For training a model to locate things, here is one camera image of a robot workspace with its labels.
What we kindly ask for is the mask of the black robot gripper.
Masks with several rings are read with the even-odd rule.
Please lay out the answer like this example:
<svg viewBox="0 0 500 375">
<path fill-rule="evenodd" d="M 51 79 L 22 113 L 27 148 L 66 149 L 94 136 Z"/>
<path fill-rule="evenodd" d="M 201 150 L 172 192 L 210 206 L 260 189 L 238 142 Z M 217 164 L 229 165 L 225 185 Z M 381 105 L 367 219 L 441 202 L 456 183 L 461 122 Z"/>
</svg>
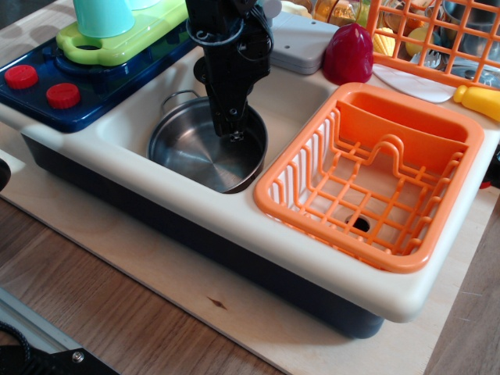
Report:
<svg viewBox="0 0 500 375">
<path fill-rule="evenodd" d="M 187 1 L 187 31 L 204 52 L 198 75 L 213 100 L 216 135 L 243 141 L 247 97 L 270 72 L 273 34 L 258 1 Z"/>
</svg>

